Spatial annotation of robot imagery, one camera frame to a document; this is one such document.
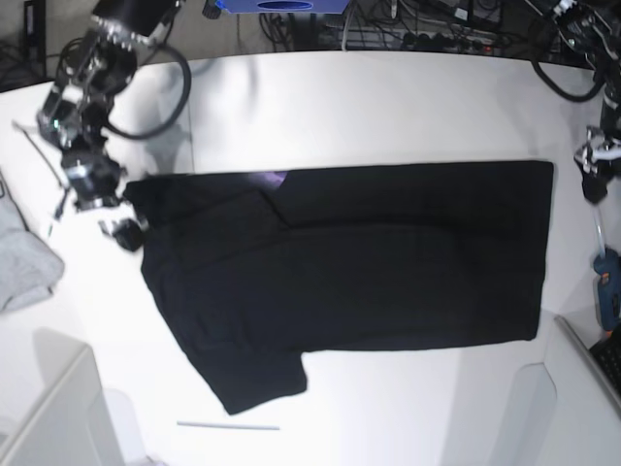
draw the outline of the t-shirt sleeve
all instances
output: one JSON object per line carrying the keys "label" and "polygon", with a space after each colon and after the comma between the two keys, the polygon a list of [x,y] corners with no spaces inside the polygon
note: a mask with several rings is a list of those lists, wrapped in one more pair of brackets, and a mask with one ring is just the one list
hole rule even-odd
{"label": "t-shirt sleeve", "polygon": [[307,389],[301,353],[225,348],[186,355],[229,415]]}

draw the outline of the gray floor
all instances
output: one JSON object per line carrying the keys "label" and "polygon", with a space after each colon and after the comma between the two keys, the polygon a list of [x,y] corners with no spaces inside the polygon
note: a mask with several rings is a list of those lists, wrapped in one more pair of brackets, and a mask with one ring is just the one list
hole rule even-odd
{"label": "gray floor", "polygon": [[[23,0],[1,3],[0,38],[14,43],[22,24]],[[67,42],[84,34],[96,3],[97,0],[48,0],[48,54],[58,53]],[[218,20],[209,20],[201,14],[204,3],[205,0],[187,0],[171,36],[171,44],[188,59],[272,51],[259,27],[258,15],[223,13]]]}

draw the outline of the white table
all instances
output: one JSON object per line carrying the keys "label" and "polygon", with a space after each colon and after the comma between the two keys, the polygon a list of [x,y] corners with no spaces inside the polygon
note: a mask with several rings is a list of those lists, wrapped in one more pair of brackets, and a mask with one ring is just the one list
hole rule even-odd
{"label": "white table", "polygon": [[[40,326],[89,342],[104,387],[129,396],[147,451],[171,465],[486,464],[513,375],[525,364],[543,361],[552,317],[566,316],[587,345],[598,338],[589,265],[597,244],[572,154],[583,142],[585,125],[598,122],[601,101],[565,102],[539,81],[530,64],[507,59],[307,52],[192,66],[190,104],[173,134],[147,145],[111,139],[110,154],[128,166],[131,176],[553,161],[538,338],[473,349],[307,354],[306,393],[229,418],[157,312],[140,275],[140,255],[105,239],[96,213],[68,214],[49,239],[66,263],[65,277],[52,300],[0,316],[0,361],[10,360],[7,345],[28,352],[28,336]],[[574,92],[590,85],[586,72],[555,66],[546,71]],[[113,120],[129,129],[156,123],[179,94],[179,75],[174,65],[141,71],[118,99]],[[41,85],[0,95],[0,170],[36,231],[47,228],[60,191],[39,155],[11,129],[11,121],[32,125],[47,90]],[[54,150],[46,148],[46,154],[58,160]],[[607,233],[618,248],[620,200],[613,186],[604,203]],[[7,392],[17,400],[33,396],[39,389],[34,363],[13,364],[22,371],[22,382],[35,382],[23,389],[9,381]],[[12,409],[20,406],[14,403]],[[179,420],[277,425],[281,430],[192,429],[178,427]]]}

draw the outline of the gray cloth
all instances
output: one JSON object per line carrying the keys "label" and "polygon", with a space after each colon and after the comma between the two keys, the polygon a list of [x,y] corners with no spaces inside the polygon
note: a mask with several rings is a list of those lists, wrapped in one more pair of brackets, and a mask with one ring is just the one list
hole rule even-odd
{"label": "gray cloth", "polygon": [[30,306],[51,296],[64,264],[25,228],[0,173],[0,311]]}

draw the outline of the black t-shirt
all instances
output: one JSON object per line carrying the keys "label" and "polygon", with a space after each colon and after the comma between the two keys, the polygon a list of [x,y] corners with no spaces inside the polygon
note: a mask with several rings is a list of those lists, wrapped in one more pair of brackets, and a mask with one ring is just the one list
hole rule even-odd
{"label": "black t-shirt", "polygon": [[306,389],[301,354],[531,340],[553,165],[450,163],[167,177],[143,275],[230,414]]}

